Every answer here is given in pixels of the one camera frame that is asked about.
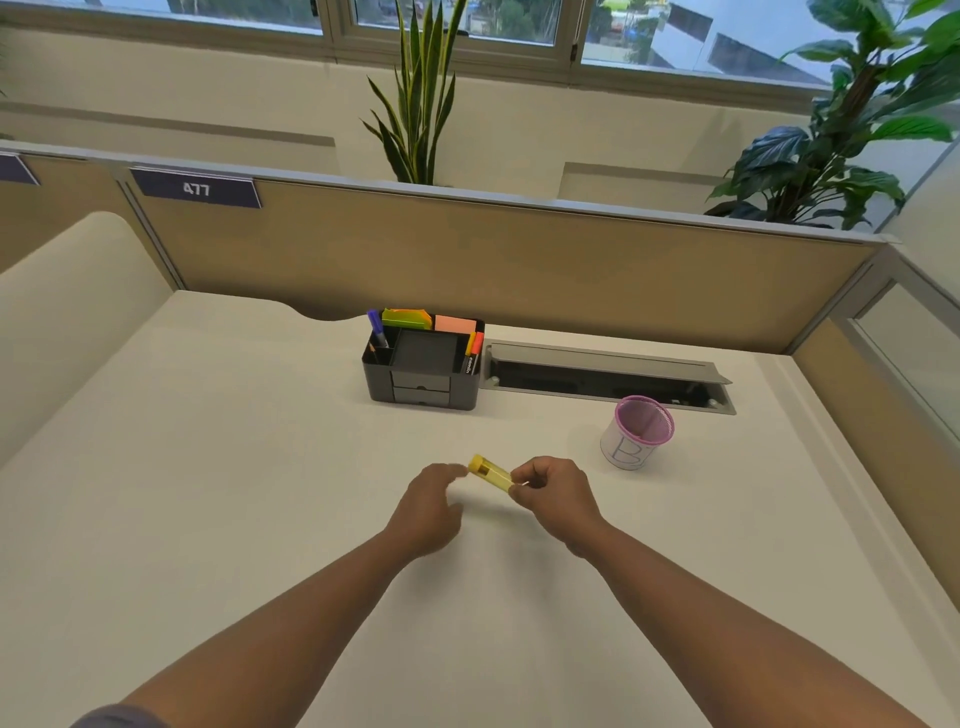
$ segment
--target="sleeve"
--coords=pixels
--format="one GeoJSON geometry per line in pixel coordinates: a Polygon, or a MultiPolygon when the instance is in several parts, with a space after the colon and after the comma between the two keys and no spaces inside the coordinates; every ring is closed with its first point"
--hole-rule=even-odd
{"type": "Polygon", "coordinates": [[[133,705],[107,705],[74,723],[71,728],[169,728],[166,723],[133,705]]]}

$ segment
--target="purple rim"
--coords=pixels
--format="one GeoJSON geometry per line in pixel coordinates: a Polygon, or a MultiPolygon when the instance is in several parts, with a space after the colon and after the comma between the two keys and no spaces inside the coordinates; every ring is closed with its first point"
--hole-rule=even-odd
{"type": "Polygon", "coordinates": [[[630,395],[629,397],[624,397],[622,400],[620,400],[616,404],[616,407],[613,409],[613,418],[616,420],[616,426],[620,428],[620,431],[624,434],[624,436],[629,438],[630,440],[633,440],[635,443],[639,443],[640,445],[648,445],[656,448],[660,445],[663,445],[663,443],[669,442],[670,438],[673,437],[673,430],[674,430],[673,417],[670,415],[669,412],[666,411],[666,408],[662,404],[660,404],[656,400],[651,400],[649,397],[643,397],[642,395],[630,395]],[[638,435],[634,435],[633,432],[627,429],[627,427],[620,420],[620,407],[622,407],[627,402],[631,402],[631,401],[643,401],[643,402],[646,402],[647,404],[653,404],[660,411],[660,414],[666,420],[666,423],[669,427],[669,431],[666,433],[666,437],[660,440],[644,440],[642,437],[639,437],[638,435]]]}

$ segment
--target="blue marker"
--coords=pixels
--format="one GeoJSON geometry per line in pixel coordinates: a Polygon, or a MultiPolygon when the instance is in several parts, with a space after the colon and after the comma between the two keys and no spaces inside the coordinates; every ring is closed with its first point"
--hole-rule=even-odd
{"type": "Polygon", "coordinates": [[[380,321],[380,314],[374,309],[367,311],[367,318],[370,319],[370,325],[373,327],[373,338],[381,347],[390,348],[387,343],[387,337],[383,335],[383,322],[380,321]]]}

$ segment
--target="hand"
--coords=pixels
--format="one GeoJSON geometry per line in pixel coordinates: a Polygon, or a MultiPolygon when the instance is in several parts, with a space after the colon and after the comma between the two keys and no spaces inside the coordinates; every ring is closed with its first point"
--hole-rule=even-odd
{"type": "Polygon", "coordinates": [[[463,465],[434,463],[410,481],[383,529],[410,561],[439,551],[460,533],[464,506],[446,502],[446,486],[467,472],[463,465]]]}
{"type": "Polygon", "coordinates": [[[593,499],[587,474],[572,460],[535,457],[510,473],[510,497],[534,516],[546,532],[583,556],[593,533],[607,525],[593,499]],[[530,485],[516,485],[529,482],[530,485]]]}

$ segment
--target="forearm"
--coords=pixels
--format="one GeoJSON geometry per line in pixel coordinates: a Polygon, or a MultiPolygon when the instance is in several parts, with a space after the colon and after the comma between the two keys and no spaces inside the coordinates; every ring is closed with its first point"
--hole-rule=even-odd
{"type": "Polygon", "coordinates": [[[584,555],[714,728],[920,728],[825,651],[612,526],[584,555]]]}
{"type": "Polygon", "coordinates": [[[381,533],[215,635],[124,702],[173,728],[292,728],[409,561],[381,533]]]}

